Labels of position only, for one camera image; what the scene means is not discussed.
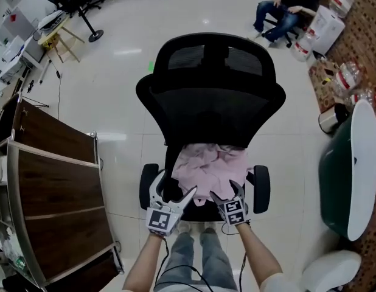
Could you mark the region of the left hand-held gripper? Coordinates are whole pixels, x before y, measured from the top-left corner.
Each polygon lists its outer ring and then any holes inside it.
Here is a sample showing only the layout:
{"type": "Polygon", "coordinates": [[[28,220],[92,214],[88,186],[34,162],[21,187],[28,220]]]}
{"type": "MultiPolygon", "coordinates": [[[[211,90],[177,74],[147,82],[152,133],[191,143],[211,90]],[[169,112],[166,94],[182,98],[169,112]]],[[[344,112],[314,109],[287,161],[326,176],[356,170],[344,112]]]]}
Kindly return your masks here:
{"type": "Polygon", "coordinates": [[[166,171],[161,170],[150,185],[150,207],[147,208],[146,227],[152,234],[168,237],[178,225],[183,210],[197,192],[197,186],[191,188],[179,201],[166,203],[162,197],[166,171]]]}

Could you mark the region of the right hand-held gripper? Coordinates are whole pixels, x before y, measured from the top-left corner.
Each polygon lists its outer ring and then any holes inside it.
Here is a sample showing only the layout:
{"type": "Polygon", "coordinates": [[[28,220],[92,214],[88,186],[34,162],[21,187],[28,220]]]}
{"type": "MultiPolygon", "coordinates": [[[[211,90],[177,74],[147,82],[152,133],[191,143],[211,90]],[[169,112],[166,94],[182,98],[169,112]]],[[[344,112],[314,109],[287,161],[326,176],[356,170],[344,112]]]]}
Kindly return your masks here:
{"type": "Polygon", "coordinates": [[[217,205],[222,219],[228,226],[236,226],[242,223],[246,223],[247,220],[247,207],[245,205],[245,191],[244,188],[233,180],[229,180],[229,183],[235,193],[235,197],[232,200],[221,199],[215,192],[210,191],[209,194],[217,205]]]}

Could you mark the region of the pink cloth garment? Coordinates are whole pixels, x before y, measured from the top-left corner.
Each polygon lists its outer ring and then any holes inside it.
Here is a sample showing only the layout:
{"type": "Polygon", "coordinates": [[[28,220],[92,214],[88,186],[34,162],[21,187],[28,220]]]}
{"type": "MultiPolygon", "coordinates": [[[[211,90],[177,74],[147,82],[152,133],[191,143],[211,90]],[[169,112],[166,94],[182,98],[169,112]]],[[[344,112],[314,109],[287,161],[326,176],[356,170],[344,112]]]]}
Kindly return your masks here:
{"type": "Polygon", "coordinates": [[[230,200],[235,193],[230,180],[244,185],[252,167],[245,149],[231,145],[189,144],[183,147],[175,162],[172,178],[184,192],[196,187],[193,197],[196,206],[212,202],[210,192],[215,192],[222,200],[230,200]]]}

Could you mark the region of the wood and steel cart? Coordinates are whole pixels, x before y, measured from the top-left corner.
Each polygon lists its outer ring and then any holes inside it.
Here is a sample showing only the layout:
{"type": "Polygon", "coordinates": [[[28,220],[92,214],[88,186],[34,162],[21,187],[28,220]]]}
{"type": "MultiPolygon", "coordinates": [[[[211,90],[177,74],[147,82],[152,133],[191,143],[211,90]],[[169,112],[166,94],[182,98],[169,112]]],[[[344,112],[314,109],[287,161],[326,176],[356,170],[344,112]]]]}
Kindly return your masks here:
{"type": "Polygon", "coordinates": [[[20,93],[0,109],[0,247],[10,269],[42,292],[101,292],[123,272],[97,135],[20,93]]]}

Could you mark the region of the person's right forearm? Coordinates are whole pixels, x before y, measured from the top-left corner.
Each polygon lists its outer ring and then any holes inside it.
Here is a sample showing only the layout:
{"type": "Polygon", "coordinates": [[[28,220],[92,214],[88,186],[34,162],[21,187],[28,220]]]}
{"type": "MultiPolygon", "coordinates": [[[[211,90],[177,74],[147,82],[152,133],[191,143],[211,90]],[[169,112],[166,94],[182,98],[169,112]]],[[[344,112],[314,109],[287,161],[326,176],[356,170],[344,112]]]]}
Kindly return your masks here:
{"type": "Polygon", "coordinates": [[[259,287],[272,275],[283,273],[275,256],[256,236],[248,223],[238,224],[236,229],[245,248],[251,271],[259,287]]]}

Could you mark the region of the person's left forearm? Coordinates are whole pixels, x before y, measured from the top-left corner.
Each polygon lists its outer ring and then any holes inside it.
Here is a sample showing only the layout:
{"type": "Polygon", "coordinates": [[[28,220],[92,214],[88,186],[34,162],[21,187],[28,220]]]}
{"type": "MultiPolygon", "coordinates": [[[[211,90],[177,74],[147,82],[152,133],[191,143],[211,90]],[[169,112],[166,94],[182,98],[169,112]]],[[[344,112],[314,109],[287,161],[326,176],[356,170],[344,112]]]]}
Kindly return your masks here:
{"type": "Polygon", "coordinates": [[[155,278],[157,262],[163,237],[149,234],[145,245],[128,273],[123,291],[150,292],[155,278]]]}

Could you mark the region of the person's legs in jeans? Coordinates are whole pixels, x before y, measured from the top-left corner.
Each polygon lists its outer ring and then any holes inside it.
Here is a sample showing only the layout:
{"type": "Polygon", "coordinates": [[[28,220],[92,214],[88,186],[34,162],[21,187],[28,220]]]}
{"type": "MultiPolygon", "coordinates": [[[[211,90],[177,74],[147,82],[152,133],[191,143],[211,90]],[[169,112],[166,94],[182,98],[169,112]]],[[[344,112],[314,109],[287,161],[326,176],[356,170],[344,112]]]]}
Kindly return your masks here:
{"type": "Polygon", "coordinates": [[[202,278],[192,279],[194,239],[179,234],[165,270],[156,281],[154,292],[238,292],[229,259],[218,235],[200,235],[202,247],[202,278]]]}

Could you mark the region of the black mesh office chair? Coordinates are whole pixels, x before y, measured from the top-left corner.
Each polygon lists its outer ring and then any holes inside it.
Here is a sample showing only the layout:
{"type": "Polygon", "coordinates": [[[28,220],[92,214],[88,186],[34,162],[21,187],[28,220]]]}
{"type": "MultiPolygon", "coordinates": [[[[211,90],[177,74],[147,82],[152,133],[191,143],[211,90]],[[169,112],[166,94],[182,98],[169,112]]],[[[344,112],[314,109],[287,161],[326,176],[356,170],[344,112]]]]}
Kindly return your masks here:
{"type": "Polygon", "coordinates": [[[264,47],[209,32],[166,42],[153,72],[137,83],[136,94],[164,136],[165,178],[156,192],[166,202],[184,195],[172,170],[185,145],[246,149],[286,99],[264,47]]]}

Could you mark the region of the person's white shirt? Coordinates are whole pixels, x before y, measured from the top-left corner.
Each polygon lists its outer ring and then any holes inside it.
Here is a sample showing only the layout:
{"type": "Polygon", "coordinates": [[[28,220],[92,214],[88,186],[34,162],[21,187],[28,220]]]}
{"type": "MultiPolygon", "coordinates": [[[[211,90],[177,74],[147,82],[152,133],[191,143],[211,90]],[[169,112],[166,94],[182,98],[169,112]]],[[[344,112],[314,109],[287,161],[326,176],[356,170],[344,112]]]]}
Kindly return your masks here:
{"type": "Polygon", "coordinates": [[[283,273],[276,273],[266,278],[259,287],[260,292],[301,292],[299,287],[283,273]]]}

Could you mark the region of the steel trash can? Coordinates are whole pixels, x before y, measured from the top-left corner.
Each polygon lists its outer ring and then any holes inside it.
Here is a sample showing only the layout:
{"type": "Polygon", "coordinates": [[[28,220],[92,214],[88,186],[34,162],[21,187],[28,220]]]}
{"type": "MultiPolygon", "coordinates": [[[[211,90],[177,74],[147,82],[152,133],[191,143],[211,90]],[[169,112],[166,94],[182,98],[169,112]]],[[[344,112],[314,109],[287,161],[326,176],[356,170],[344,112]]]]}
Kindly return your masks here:
{"type": "Polygon", "coordinates": [[[319,127],[325,134],[333,134],[347,120],[350,112],[342,103],[336,103],[318,116],[319,127]]]}

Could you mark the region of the clear water jug red label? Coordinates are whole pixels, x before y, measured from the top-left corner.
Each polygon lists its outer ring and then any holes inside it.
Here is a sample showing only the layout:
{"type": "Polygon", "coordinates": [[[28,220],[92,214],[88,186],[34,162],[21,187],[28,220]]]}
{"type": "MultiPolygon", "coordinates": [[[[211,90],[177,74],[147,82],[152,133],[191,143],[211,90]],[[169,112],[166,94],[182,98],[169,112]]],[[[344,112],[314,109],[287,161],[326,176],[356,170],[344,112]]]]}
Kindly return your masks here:
{"type": "Polygon", "coordinates": [[[371,88],[356,89],[351,95],[352,104],[355,105],[360,100],[367,100],[372,106],[376,106],[376,91],[371,88]]]}
{"type": "Polygon", "coordinates": [[[349,13],[354,0],[330,0],[329,9],[339,18],[345,18],[349,13]]]}
{"type": "Polygon", "coordinates": [[[335,80],[340,90],[348,92],[360,84],[362,77],[362,68],[356,61],[352,60],[340,66],[335,75],[335,80]]]}
{"type": "Polygon", "coordinates": [[[297,61],[306,61],[313,50],[315,42],[315,31],[308,29],[294,44],[293,55],[295,59],[297,59],[297,61]]]}

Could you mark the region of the round wooden table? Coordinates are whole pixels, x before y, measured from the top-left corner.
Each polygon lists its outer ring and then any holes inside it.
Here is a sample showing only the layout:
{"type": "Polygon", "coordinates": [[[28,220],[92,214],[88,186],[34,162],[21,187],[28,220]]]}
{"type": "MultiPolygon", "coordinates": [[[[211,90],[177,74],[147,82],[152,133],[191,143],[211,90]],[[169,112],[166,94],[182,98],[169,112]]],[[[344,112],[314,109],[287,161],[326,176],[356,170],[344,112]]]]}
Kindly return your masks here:
{"type": "Polygon", "coordinates": [[[41,38],[38,40],[38,44],[41,45],[41,46],[47,46],[51,49],[54,49],[56,55],[58,56],[58,58],[60,59],[61,63],[64,63],[62,57],[61,57],[61,53],[59,52],[58,48],[57,48],[57,45],[60,43],[63,48],[64,48],[64,51],[63,53],[66,53],[68,52],[77,62],[80,62],[80,59],[76,56],[76,54],[72,51],[72,46],[75,44],[75,41],[78,40],[79,42],[81,43],[85,43],[79,36],[77,36],[76,34],[74,34],[73,32],[71,32],[69,29],[67,29],[65,27],[66,23],[70,20],[70,17],[67,16],[64,20],[62,20],[62,22],[56,27],[54,28],[49,34],[44,34],[42,33],[41,34],[41,38]],[[73,42],[73,45],[72,46],[68,46],[68,44],[65,42],[64,39],[62,39],[61,35],[60,35],[60,32],[63,31],[67,34],[69,34],[72,39],[74,40],[73,42]]]}

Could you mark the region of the white desk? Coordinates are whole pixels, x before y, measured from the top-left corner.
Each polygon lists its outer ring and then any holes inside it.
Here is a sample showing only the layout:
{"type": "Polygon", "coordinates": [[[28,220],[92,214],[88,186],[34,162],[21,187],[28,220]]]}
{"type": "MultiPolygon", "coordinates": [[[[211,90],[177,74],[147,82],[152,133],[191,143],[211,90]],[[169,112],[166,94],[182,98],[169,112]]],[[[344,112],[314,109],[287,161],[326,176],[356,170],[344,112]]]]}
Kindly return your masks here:
{"type": "Polygon", "coordinates": [[[10,77],[16,74],[15,67],[20,63],[27,65],[30,63],[41,72],[45,69],[44,65],[40,63],[44,55],[44,48],[38,44],[33,36],[30,36],[24,41],[24,48],[22,51],[9,63],[5,63],[0,72],[0,82],[7,83],[10,77]]]}

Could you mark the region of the white cabinet with red tag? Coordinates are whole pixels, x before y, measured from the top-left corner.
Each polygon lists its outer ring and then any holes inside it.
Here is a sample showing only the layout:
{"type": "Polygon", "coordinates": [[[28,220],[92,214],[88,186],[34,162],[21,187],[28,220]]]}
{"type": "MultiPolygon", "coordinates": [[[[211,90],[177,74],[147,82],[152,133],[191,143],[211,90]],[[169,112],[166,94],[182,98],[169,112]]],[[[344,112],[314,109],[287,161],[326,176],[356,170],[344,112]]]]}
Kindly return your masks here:
{"type": "Polygon", "coordinates": [[[28,39],[34,31],[34,26],[17,7],[11,14],[6,15],[0,24],[0,43],[11,43],[16,37],[28,39]]]}

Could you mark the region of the black stanchion post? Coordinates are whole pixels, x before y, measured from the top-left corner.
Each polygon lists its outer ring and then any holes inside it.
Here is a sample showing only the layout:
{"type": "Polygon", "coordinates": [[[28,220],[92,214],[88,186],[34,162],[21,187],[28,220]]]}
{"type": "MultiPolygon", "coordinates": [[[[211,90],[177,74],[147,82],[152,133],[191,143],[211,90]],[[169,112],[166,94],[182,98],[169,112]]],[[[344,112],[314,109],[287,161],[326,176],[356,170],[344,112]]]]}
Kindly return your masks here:
{"type": "Polygon", "coordinates": [[[95,30],[93,28],[93,26],[91,25],[91,23],[88,21],[86,15],[85,15],[85,11],[83,10],[83,7],[80,5],[80,3],[77,0],[75,0],[74,4],[75,4],[75,6],[76,6],[76,8],[78,10],[78,14],[82,18],[82,20],[84,20],[84,22],[87,25],[88,29],[91,31],[91,34],[88,37],[88,41],[90,43],[93,43],[93,42],[97,41],[98,39],[100,39],[103,36],[104,31],[102,29],[95,30]]]}

